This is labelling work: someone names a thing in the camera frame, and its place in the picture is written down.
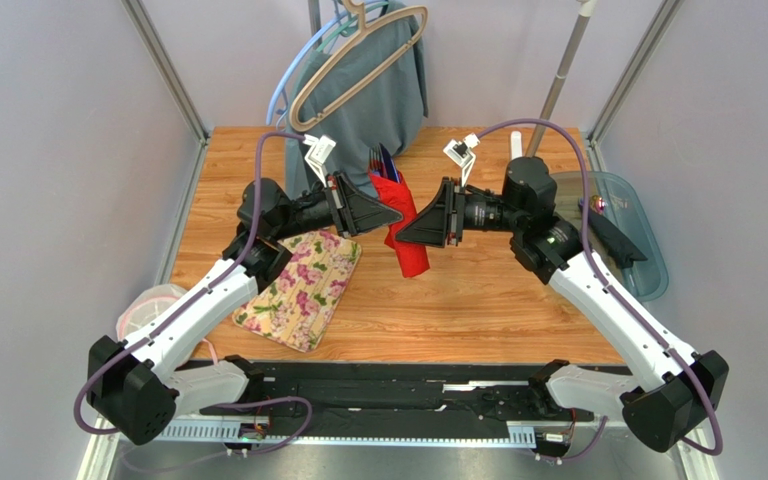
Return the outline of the iridescent rainbow fork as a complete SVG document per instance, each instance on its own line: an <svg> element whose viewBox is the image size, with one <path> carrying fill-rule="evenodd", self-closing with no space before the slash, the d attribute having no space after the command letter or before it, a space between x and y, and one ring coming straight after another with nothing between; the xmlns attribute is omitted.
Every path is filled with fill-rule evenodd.
<svg viewBox="0 0 768 480"><path fill-rule="evenodd" d="M370 149L368 169L372 175L385 179L388 178L387 170L382 159L382 153L378 146Z"/></svg>

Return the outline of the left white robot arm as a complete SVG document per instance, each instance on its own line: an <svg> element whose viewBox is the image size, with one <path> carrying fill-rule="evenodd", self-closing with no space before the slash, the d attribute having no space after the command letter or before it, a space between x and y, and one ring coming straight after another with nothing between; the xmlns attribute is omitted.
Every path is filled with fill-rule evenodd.
<svg viewBox="0 0 768 480"><path fill-rule="evenodd" d="M110 422L106 434L144 445L180 415L243 399L254 380L246 360L230 356L211 366L182 366L221 321L277 281L292 257L282 240L330 227L353 237L403 218L343 172L298 199L272 179L256 179L245 188L237 216L235 237L194 288L124 339L103 336L91 346L76 418L88 404Z"/></svg>

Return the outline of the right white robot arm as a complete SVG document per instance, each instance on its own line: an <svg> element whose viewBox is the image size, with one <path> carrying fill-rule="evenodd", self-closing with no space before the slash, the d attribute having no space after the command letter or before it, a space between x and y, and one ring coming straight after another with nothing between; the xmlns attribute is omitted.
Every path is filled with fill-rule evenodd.
<svg viewBox="0 0 768 480"><path fill-rule="evenodd" d="M529 381L540 406L622 419L645 446L666 452L714 414L729 365L714 350L696 351L644 309L584 245L584 229L556 213L556 193L542 159L516 158L500 193L443 179L436 197L396 238L444 247L466 230L511 233L520 265L572 303L629 370L619 375L550 363Z"/></svg>

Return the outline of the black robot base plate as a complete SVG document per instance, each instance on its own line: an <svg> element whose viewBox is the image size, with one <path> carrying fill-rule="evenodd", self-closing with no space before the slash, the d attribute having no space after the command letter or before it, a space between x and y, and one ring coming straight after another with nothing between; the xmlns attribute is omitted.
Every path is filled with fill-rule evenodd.
<svg viewBox="0 0 768 480"><path fill-rule="evenodd" d="M234 409L256 417L273 436L302 425L306 438L496 440L510 422L574 429L582 439L600 417L588 410L550 411L537 404L529 381L539 364L445 364L257 361L263 380L242 400L278 405ZM313 407L308 415L304 402Z"/></svg>

